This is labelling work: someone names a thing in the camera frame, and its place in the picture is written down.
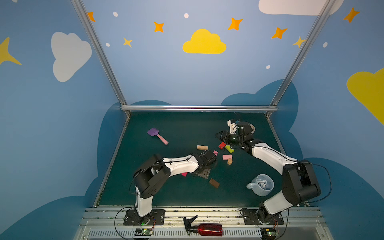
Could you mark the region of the yellow-green wood block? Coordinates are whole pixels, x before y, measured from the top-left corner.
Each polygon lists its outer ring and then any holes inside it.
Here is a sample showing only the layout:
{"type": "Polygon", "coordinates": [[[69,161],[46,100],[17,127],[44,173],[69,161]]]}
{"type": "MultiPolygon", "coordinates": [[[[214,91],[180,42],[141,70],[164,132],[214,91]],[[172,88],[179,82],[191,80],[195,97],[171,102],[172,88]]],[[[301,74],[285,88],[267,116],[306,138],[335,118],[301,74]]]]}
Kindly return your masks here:
{"type": "Polygon", "coordinates": [[[230,145],[226,145],[225,148],[231,154],[235,151],[230,145]]]}

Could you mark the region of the natural wood block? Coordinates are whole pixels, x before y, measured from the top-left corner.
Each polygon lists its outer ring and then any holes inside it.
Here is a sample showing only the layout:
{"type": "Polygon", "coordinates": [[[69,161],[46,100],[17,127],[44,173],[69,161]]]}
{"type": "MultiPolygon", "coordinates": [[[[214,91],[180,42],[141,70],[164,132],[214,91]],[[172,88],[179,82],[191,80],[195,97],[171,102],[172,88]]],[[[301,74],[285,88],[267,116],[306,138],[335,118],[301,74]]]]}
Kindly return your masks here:
{"type": "Polygon", "coordinates": [[[208,146],[197,145],[197,150],[207,151],[208,149],[209,149],[208,146]]]}

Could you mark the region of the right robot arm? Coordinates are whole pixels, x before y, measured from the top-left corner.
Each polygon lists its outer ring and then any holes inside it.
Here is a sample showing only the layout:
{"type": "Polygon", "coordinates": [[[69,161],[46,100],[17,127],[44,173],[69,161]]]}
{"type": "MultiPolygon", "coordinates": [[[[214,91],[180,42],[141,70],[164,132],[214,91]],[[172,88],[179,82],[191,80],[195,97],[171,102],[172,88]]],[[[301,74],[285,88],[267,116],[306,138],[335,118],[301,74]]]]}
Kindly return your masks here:
{"type": "Polygon", "coordinates": [[[260,222],[266,224],[282,211],[321,194],[320,184],[309,161],[290,158],[253,137],[230,134],[228,131],[221,131],[215,137],[228,145],[241,147],[282,175],[281,191],[259,204],[257,216],[260,222]]]}

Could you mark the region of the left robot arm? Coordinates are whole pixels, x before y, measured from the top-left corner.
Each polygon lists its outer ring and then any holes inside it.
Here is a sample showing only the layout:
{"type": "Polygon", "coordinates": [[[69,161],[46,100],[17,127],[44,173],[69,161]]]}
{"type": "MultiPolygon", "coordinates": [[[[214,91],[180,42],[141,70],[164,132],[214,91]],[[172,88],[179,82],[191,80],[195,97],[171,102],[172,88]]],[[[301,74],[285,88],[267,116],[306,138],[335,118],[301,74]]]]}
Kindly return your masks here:
{"type": "Polygon", "coordinates": [[[140,218],[152,212],[153,196],[166,181],[175,175],[191,173],[202,175],[217,164],[217,156],[212,151],[189,154],[180,158],[164,158],[159,154],[151,156],[133,175],[137,197],[135,210],[140,218]]]}

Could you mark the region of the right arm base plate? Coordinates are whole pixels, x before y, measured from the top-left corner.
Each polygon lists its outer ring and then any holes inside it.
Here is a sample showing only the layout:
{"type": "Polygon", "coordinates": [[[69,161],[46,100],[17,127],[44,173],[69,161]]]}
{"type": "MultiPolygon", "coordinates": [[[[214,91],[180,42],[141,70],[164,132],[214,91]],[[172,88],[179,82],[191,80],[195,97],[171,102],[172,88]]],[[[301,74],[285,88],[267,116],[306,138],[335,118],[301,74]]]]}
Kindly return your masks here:
{"type": "Polygon", "coordinates": [[[271,215],[265,209],[242,208],[240,214],[246,225],[283,225],[285,223],[281,213],[271,215]]]}

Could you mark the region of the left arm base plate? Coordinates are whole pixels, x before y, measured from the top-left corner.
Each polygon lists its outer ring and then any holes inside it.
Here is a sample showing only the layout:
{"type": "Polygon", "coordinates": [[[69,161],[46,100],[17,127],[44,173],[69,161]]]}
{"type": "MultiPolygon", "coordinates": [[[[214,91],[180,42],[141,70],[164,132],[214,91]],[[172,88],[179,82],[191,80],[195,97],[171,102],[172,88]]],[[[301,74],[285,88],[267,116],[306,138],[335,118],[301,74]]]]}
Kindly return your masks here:
{"type": "Polygon", "coordinates": [[[126,211],[124,226],[162,226],[165,220],[165,210],[152,210],[144,217],[140,217],[137,210],[129,209],[126,211]]]}

